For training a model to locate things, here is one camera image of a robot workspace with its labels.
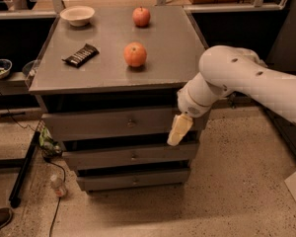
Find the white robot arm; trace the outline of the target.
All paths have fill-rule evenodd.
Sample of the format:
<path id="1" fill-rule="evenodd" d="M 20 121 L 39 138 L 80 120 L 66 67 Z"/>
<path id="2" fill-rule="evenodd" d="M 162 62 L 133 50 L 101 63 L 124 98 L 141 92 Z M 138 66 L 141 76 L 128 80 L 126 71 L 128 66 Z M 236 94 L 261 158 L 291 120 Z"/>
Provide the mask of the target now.
<path id="1" fill-rule="evenodd" d="M 233 92 L 249 96 L 296 124 L 296 76 L 266 68 L 254 51 L 212 46 L 200 56 L 198 69 L 177 92 L 180 112 L 174 117 L 169 145 L 178 145 L 195 119 Z"/>

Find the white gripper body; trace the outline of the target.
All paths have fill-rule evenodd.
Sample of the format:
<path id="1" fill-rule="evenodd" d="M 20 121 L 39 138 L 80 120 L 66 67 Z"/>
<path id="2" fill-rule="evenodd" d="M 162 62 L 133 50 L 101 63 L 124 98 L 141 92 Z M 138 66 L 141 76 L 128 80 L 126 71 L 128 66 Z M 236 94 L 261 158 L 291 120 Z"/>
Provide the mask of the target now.
<path id="1" fill-rule="evenodd" d="M 197 104 L 189 95 L 187 87 L 183 87 L 177 92 L 178 108 L 182 114 L 191 118 L 200 118 L 207 113 L 210 108 Z"/>

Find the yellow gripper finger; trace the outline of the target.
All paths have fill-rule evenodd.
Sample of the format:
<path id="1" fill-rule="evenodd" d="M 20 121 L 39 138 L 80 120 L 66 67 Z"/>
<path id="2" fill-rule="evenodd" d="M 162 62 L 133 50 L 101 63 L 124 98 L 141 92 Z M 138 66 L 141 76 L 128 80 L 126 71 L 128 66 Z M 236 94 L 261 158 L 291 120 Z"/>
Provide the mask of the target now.
<path id="1" fill-rule="evenodd" d="M 185 114 L 175 115 L 167 143 L 171 146 L 177 146 L 189 132 L 192 125 L 193 118 Z"/>

